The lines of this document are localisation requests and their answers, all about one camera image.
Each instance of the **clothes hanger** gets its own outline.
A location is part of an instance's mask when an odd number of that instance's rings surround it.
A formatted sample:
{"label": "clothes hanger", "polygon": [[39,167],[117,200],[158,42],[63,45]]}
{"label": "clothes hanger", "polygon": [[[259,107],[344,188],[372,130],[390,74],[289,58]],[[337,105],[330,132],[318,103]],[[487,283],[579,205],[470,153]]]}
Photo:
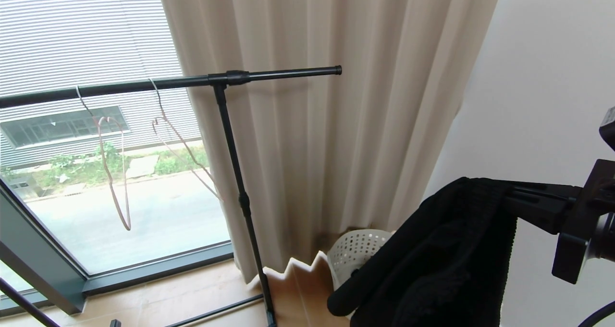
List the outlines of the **clothes hanger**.
{"label": "clothes hanger", "polygon": [[[132,228],[132,225],[130,224],[130,207],[129,207],[129,203],[128,203],[128,185],[126,184],[126,161],[125,161],[125,157],[123,155],[123,129],[122,129],[122,125],[113,117],[101,117],[100,119],[96,119],[96,117],[94,116],[94,113],[92,113],[92,111],[90,111],[90,108],[88,108],[88,106],[86,105],[86,102],[83,101],[83,98],[81,97],[81,93],[79,92],[79,86],[75,86],[75,90],[77,91],[77,96],[79,97],[79,100],[81,101],[81,104],[83,104],[84,108],[86,108],[86,110],[88,111],[88,113],[90,113],[90,116],[92,116],[92,121],[94,122],[94,125],[96,125],[96,129],[98,130],[98,144],[100,145],[100,155],[102,157],[102,161],[103,161],[103,167],[105,168],[105,172],[107,173],[107,178],[109,181],[109,189],[111,190],[111,197],[113,198],[113,203],[115,204],[116,207],[116,211],[117,211],[117,215],[119,216],[119,219],[121,220],[123,227],[126,229],[126,231],[130,231],[130,229]],[[107,161],[105,158],[105,146],[103,144],[103,134],[102,134],[102,130],[101,130],[101,126],[103,124],[103,122],[113,122],[117,125],[117,127],[119,128],[119,132],[122,136],[122,152],[121,152],[121,156],[122,156],[122,173],[123,173],[123,193],[124,193],[124,200],[126,202],[126,218],[123,217],[123,212],[121,207],[119,206],[119,202],[117,202],[117,196],[115,193],[115,190],[113,188],[113,176],[111,175],[111,172],[109,171],[109,167],[107,166]]]}
{"label": "clothes hanger", "polygon": [[164,121],[165,123],[167,123],[167,125],[169,125],[169,127],[171,128],[171,130],[173,130],[173,132],[177,135],[177,137],[180,139],[180,141],[182,141],[182,144],[184,145],[184,147],[186,148],[186,150],[188,151],[188,154],[190,154],[190,158],[192,159],[192,161],[199,166],[200,168],[203,169],[203,171],[207,174],[207,176],[209,176],[209,179],[211,180],[211,182],[213,182],[213,186],[216,189],[213,189],[211,187],[209,187],[209,185],[202,180],[201,177],[198,176],[198,174],[196,174],[196,172],[190,168],[190,172],[193,173],[194,176],[196,176],[196,178],[203,183],[203,185],[209,189],[209,191],[211,191],[211,193],[213,194],[213,196],[216,196],[216,198],[220,201],[222,201],[222,198],[220,197],[220,195],[217,194],[216,190],[217,190],[217,186],[216,186],[216,182],[214,181],[213,177],[211,176],[211,174],[209,173],[209,170],[204,167],[204,165],[202,165],[201,163],[199,163],[196,158],[194,157],[193,152],[190,150],[190,147],[187,145],[186,141],[184,141],[184,139],[182,138],[182,135],[180,135],[180,133],[177,131],[177,129],[175,128],[175,126],[173,126],[173,124],[171,124],[171,121],[169,121],[169,119],[167,118],[167,114],[164,112],[164,108],[162,107],[162,99],[160,97],[160,92],[158,91],[158,87],[156,86],[154,80],[152,80],[151,78],[149,79],[150,82],[152,82],[152,86],[154,86],[154,90],[156,91],[156,95],[158,96],[158,106],[160,106],[160,113],[161,116],[157,116],[154,118],[154,120],[152,121],[152,129],[154,130],[154,134],[156,134],[156,137],[158,138],[158,140],[163,143],[165,145],[165,147],[167,147],[167,149],[174,154],[174,156],[176,156],[180,161],[182,161],[182,163],[184,163],[184,165],[186,165],[187,167],[190,167],[187,163],[186,160],[184,160],[182,157],[178,156],[178,154],[171,149],[171,147],[162,139],[162,137],[160,137],[160,135],[158,134],[158,132],[156,131],[156,125],[159,124],[159,121]]}

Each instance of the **black cloth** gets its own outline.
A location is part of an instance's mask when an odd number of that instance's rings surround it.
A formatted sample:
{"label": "black cloth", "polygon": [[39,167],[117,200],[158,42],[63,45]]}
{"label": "black cloth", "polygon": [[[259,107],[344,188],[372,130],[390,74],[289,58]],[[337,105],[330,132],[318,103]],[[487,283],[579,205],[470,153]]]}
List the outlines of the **black cloth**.
{"label": "black cloth", "polygon": [[418,210],[327,302],[351,327],[498,327],[517,218],[510,184],[460,178]]}

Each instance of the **clothes rack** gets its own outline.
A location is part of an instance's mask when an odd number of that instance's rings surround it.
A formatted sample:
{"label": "clothes rack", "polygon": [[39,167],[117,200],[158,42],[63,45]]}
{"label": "clothes rack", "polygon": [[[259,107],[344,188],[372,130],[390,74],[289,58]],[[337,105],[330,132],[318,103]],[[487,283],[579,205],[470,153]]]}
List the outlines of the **clothes rack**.
{"label": "clothes rack", "polygon": [[[213,73],[203,76],[194,77],[178,77],[178,78],[165,78],[159,80],[153,80],[158,89],[171,89],[171,88],[187,88],[194,86],[212,86],[218,109],[220,111],[220,118],[222,121],[222,127],[224,128],[224,136],[226,137],[226,144],[228,146],[229,155],[231,157],[231,163],[233,165],[233,172],[235,175],[235,181],[237,182],[237,189],[239,191],[239,205],[242,213],[246,219],[246,226],[248,229],[248,235],[250,237],[250,243],[252,245],[252,251],[254,259],[257,264],[258,278],[261,282],[263,294],[259,294],[252,298],[227,305],[211,312],[194,316],[193,318],[174,323],[169,327],[179,327],[187,325],[194,321],[206,318],[215,314],[219,314],[229,309],[233,309],[250,303],[252,301],[263,298],[268,327],[275,327],[275,313],[274,306],[271,299],[271,291],[267,276],[263,272],[263,263],[261,261],[260,252],[258,250],[257,236],[254,230],[254,224],[252,222],[252,211],[250,211],[250,198],[246,193],[244,187],[244,180],[242,178],[241,169],[239,167],[239,157],[237,156],[237,148],[235,147],[235,141],[233,139],[233,130],[231,128],[231,120],[229,118],[228,109],[226,107],[226,95],[224,90],[227,86],[236,86],[247,84],[252,81],[259,80],[275,80],[280,78],[293,78],[293,77],[309,77],[320,75],[341,75],[341,66],[332,67],[319,67],[311,69],[292,69],[281,71],[265,71],[259,73],[249,73],[248,71],[227,71],[226,73]],[[79,92],[81,97],[94,97],[99,95],[109,95],[117,93],[130,93],[137,91],[149,91],[154,90],[152,80],[140,80],[133,82],[122,82],[119,84],[108,85],[91,85],[91,86],[79,86]],[[50,91],[41,91],[34,93],[26,93],[21,95],[12,95],[9,97],[0,98],[0,109],[12,108],[15,106],[26,106],[31,104],[39,104],[42,102],[60,101],[67,99],[79,98],[75,88],[55,89]],[[40,310],[33,306],[29,301],[24,299],[18,292],[11,289],[9,285],[2,285],[0,288],[4,291],[9,298],[13,299],[15,303],[24,308],[28,313],[32,314],[46,327],[57,327],[53,321],[47,318]],[[112,320],[111,327],[120,327],[121,322],[118,320]]]}

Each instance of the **road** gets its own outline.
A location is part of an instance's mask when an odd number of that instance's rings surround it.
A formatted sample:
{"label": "road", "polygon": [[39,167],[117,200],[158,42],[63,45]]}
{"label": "road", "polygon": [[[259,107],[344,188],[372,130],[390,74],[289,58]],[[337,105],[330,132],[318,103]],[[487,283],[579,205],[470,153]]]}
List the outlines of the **road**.
{"label": "road", "polygon": [[[125,209],[123,187],[117,184],[115,190]],[[229,239],[220,203],[190,172],[130,183],[128,195],[130,231],[123,228],[108,187],[27,205],[91,274]]]}

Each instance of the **curtain fold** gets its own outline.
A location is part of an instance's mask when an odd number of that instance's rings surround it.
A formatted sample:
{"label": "curtain fold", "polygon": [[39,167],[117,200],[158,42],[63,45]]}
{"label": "curtain fold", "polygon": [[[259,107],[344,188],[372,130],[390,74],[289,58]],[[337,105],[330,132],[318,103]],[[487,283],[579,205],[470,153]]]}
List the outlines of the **curtain fold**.
{"label": "curtain fold", "polygon": [[[263,264],[310,263],[348,227],[421,202],[497,0],[162,0],[185,75],[340,64],[226,90]],[[191,102],[235,259],[256,274],[210,87]]]}

